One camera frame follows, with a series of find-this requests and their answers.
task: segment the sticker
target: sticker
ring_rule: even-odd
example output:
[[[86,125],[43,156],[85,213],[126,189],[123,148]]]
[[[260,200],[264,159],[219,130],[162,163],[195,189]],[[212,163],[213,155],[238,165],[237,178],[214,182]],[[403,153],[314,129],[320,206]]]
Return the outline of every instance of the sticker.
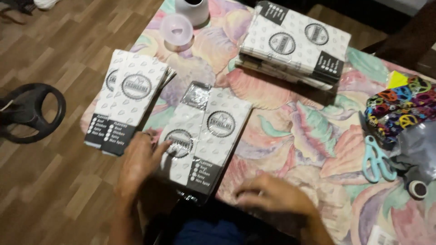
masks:
[[[113,92],[113,89],[115,88],[115,81],[116,81],[116,74],[118,73],[118,69],[114,70],[113,72],[109,73],[109,76],[106,78],[106,86],[109,88],[111,92]]]
[[[188,155],[194,144],[191,134],[182,129],[175,129],[169,132],[165,140],[171,140],[173,142],[168,148],[167,153],[176,158],[182,158]]]
[[[279,32],[271,36],[269,46],[279,54],[291,54],[295,50],[295,41],[291,35]]]
[[[324,45],[328,42],[328,32],[320,24],[310,24],[304,29],[307,39],[316,45]]]
[[[144,75],[133,74],[124,79],[121,89],[131,99],[143,99],[150,94],[151,82]]]
[[[227,112],[216,111],[208,118],[208,129],[217,137],[227,137],[235,130],[235,119]]]

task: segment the clear plastic cup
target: clear plastic cup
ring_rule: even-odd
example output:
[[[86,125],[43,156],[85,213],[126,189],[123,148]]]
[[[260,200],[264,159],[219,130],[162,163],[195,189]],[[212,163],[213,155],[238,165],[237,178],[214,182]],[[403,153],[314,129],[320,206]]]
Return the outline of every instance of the clear plastic cup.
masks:
[[[191,22],[181,14],[169,14],[162,19],[160,34],[168,43],[183,46],[192,39]]]

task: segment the hand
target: hand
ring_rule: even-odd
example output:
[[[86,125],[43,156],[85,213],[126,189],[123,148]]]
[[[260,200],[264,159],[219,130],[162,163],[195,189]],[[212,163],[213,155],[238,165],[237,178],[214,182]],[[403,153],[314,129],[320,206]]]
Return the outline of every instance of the hand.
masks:
[[[156,131],[152,129],[137,132],[124,152],[116,192],[129,202],[136,197],[143,181],[158,168],[162,155],[172,143],[166,140],[153,152],[151,140],[155,135]]]
[[[243,207],[257,207],[265,211],[290,211],[305,215],[317,214],[314,204],[304,192],[269,174],[261,174],[244,181],[234,194],[238,205]]]

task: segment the person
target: person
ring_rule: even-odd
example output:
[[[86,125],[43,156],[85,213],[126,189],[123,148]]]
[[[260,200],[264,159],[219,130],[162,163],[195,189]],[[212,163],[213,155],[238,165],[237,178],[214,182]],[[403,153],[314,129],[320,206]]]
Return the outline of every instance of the person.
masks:
[[[170,147],[167,140],[152,143],[156,131],[137,132],[125,150],[118,183],[115,188],[116,210],[111,223],[109,244],[133,245],[142,242],[137,217],[136,197],[142,183],[158,168],[163,153]],[[304,244],[333,245],[320,215],[312,201],[299,188],[288,182],[262,174],[245,180],[234,195],[243,208],[260,208],[267,212],[292,212],[306,217],[301,229]]]

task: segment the table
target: table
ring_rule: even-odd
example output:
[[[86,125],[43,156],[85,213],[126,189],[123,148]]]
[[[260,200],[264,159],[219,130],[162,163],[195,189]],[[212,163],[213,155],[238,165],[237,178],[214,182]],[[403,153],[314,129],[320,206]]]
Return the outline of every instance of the table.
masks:
[[[195,42],[188,50],[171,52],[159,34],[162,18],[175,12],[174,0],[163,2],[132,46],[132,52],[156,56],[177,71],[145,128],[161,132],[191,81],[222,88],[250,101],[254,109],[217,198],[234,204],[236,186],[268,172],[308,194],[338,244],[365,245],[375,224],[403,245],[436,243],[434,182],[425,200],[415,201],[402,180],[369,184],[361,172],[364,141],[357,112],[365,109],[369,96],[384,90],[391,71],[416,72],[348,48],[335,103],[323,106],[274,78],[236,68],[237,42],[252,9],[231,0],[209,0],[209,8],[210,22],[194,30]],[[81,119],[83,132],[95,105],[94,100]]]

